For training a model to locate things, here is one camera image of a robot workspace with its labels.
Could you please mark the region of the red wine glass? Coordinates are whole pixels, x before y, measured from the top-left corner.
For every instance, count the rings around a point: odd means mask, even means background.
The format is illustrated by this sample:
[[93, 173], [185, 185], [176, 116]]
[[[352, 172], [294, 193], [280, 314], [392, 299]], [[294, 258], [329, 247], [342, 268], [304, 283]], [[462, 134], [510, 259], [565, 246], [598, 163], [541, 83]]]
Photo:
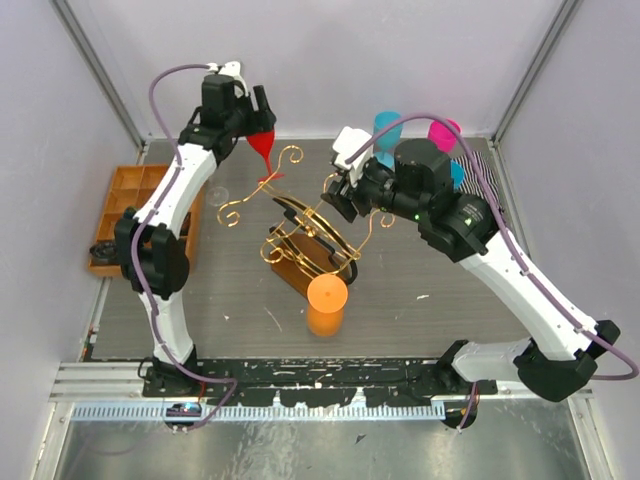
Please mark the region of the red wine glass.
[[271, 165], [271, 152], [275, 143], [275, 131], [259, 132], [248, 135], [246, 140], [250, 147], [263, 159], [267, 175], [261, 177], [258, 182], [264, 183], [267, 180], [276, 180], [284, 177], [283, 173], [276, 173]]

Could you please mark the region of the blue wine glass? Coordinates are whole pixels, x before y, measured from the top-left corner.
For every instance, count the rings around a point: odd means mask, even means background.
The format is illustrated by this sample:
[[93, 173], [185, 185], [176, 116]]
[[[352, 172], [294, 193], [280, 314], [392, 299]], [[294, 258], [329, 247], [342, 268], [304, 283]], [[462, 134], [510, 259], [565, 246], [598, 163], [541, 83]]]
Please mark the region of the blue wine glass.
[[453, 188], [458, 190], [465, 180], [465, 170], [461, 164], [452, 160], [450, 162], [450, 174], [453, 182]]
[[[376, 135], [380, 130], [395, 122], [400, 117], [401, 115], [396, 111], [382, 111], [378, 113], [374, 118], [373, 134]], [[391, 170], [394, 169], [393, 149], [400, 141], [402, 128], [403, 126], [400, 125], [391, 129], [385, 135], [381, 136], [373, 147], [376, 160]]]

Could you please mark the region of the pink wine glass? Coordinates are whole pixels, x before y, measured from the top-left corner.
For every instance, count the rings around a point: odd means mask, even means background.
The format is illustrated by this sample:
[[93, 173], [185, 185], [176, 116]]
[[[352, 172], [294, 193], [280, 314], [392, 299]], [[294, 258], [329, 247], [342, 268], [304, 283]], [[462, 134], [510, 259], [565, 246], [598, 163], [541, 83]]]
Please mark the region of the pink wine glass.
[[433, 121], [429, 126], [427, 139], [432, 141], [439, 150], [445, 153], [452, 152], [457, 144], [456, 135], [438, 121]]

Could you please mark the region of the clear champagne flute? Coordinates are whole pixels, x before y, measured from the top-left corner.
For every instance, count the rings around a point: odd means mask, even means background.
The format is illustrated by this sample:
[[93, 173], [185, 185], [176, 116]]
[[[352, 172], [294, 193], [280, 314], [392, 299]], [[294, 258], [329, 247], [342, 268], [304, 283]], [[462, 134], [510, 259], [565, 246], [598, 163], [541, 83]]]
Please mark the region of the clear champagne flute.
[[206, 202], [212, 207], [221, 207], [229, 200], [229, 192], [225, 187], [212, 186], [206, 192]]

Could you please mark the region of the orange wine glass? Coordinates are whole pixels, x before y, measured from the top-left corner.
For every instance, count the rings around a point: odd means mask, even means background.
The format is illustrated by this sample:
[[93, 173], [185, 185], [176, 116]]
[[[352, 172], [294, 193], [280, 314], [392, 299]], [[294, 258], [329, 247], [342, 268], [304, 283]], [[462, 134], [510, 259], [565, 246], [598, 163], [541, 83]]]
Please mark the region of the orange wine glass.
[[349, 298], [346, 283], [337, 275], [319, 275], [309, 283], [306, 297], [309, 330], [321, 337], [335, 335], [341, 328]]

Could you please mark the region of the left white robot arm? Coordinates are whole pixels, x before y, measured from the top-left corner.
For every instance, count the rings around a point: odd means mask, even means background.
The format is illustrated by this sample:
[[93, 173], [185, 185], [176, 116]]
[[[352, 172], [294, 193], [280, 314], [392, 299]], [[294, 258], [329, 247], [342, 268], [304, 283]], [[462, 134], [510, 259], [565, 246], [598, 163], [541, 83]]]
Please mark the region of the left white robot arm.
[[114, 228], [122, 275], [138, 293], [154, 341], [146, 378], [178, 396], [214, 380], [200, 373], [189, 335], [182, 290], [190, 261], [180, 237], [201, 188], [246, 139], [268, 161], [275, 142], [276, 117], [263, 86], [248, 87], [239, 63], [203, 65], [201, 103], [178, 138], [173, 160], [146, 203], [123, 215]]

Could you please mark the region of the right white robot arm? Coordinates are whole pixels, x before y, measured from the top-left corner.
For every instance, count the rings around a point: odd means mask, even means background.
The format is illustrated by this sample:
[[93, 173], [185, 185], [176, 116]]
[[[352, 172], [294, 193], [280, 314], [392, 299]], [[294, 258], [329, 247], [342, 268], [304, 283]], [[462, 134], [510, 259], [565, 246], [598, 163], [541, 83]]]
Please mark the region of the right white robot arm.
[[511, 233], [502, 233], [482, 197], [454, 187], [450, 157], [430, 140], [410, 139], [394, 150], [394, 166], [357, 150], [370, 138], [344, 129], [332, 145], [339, 174], [321, 198], [348, 222], [375, 210], [416, 223], [427, 244], [482, 281], [528, 332], [514, 342], [454, 342], [438, 361], [444, 390], [459, 394], [473, 382], [519, 381], [537, 396], [559, 402], [594, 379], [604, 344], [620, 330], [596, 321], [564, 296], [546, 298], [554, 286], [531, 264]]

